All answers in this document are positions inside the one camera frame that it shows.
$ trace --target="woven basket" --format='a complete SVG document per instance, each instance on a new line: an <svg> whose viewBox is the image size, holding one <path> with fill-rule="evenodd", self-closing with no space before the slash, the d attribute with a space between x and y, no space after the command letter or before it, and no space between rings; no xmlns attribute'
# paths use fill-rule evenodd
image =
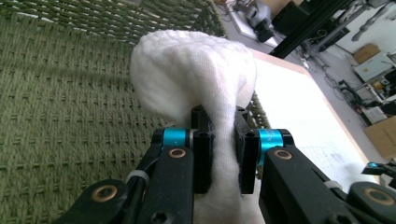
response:
<svg viewBox="0 0 396 224"><path fill-rule="evenodd" d="M226 36L210 1L0 2L0 223L49 223L123 179L162 121L141 110L133 46L160 29ZM253 96L256 128L268 122Z"/></svg>

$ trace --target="cardboard box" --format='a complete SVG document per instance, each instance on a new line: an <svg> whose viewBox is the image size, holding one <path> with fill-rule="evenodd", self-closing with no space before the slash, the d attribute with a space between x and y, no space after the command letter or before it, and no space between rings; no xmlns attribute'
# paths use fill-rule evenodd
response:
<svg viewBox="0 0 396 224"><path fill-rule="evenodd" d="M380 50L377 45L368 44L356 51L353 57L355 58L356 62L364 63L367 60L371 59L373 56L375 56L377 53L379 53L379 51Z"/></svg>
<svg viewBox="0 0 396 224"><path fill-rule="evenodd" d="M396 158L396 116L364 129L384 159Z"/></svg>

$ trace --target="crumpled fabric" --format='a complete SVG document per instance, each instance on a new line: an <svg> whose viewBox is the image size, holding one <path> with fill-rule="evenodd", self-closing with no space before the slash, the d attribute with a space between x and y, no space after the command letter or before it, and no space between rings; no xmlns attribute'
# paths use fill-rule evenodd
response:
<svg viewBox="0 0 396 224"><path fill-rule="evenodd" d="M188 31L157 31L134 47L131 78L149 113L189 128L191 109L202 105L214 127L212 185L194 200L194 223L264 223L260 185L241 195L235 156L235 107L246 107L256 81L253 54L244 45Z"/></svg>

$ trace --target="floor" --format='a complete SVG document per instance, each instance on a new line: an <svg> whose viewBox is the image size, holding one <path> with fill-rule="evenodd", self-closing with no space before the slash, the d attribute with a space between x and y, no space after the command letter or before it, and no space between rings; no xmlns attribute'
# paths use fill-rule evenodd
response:
<svg viewBox="0 0 396 224"><path fill-rule="evenodd" d="M224 26L229 34L229 38L233 41L238 41L244 43L247 47L255 50L259 50L264 53L269 53L272 51L273 47L258 43L256 40L250 39L248 37L242 36L238 33L231 21L230 17L227 16L221 8L218 8L218 12L221 15ZM281 41L280 36L276 36L276 40ZM346 125L357 144L360 146L363 153L366 155L369 161L385 162L384 159L378 154L373 144L367 138L363 129L366 124L343 99L343 95L331 85L334 85L329 79L325 78L324 70L316 65L315 62L309 60L304 62L300 56L301 52L297 49L288 57L285 58L286 61L291 63L296 63L301 66L305 66L312 78L316 81L319 88L326 96L327 100L338 114L340 119ZM357 86L361 84L356 75L351 71L350 64L352 60L349 60L350 55L342 51L337 47L332 47L329 50L322 53L322 56L328 60L330 68L327 73L333 77L335 81L340 81L342 79L346 80L352 86ZM373 96L366 90L360 92L363 99L371 99Z"/></svg>

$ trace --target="white cloth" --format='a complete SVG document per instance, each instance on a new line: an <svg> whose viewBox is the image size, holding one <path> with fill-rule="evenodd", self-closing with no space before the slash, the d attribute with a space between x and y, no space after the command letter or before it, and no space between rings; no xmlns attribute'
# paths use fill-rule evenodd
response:
<svg viewBox="0 0 396 224"><path fill-rule="evenodd" d="M242 44L200 32L158 31L143 36L132 54L131 78L150 113L190 127L203 105L214 125L212 185L195 199L194 223L263 223L255 194L241 195L233 140L234 111L254 91L256 64Z"/></svg>

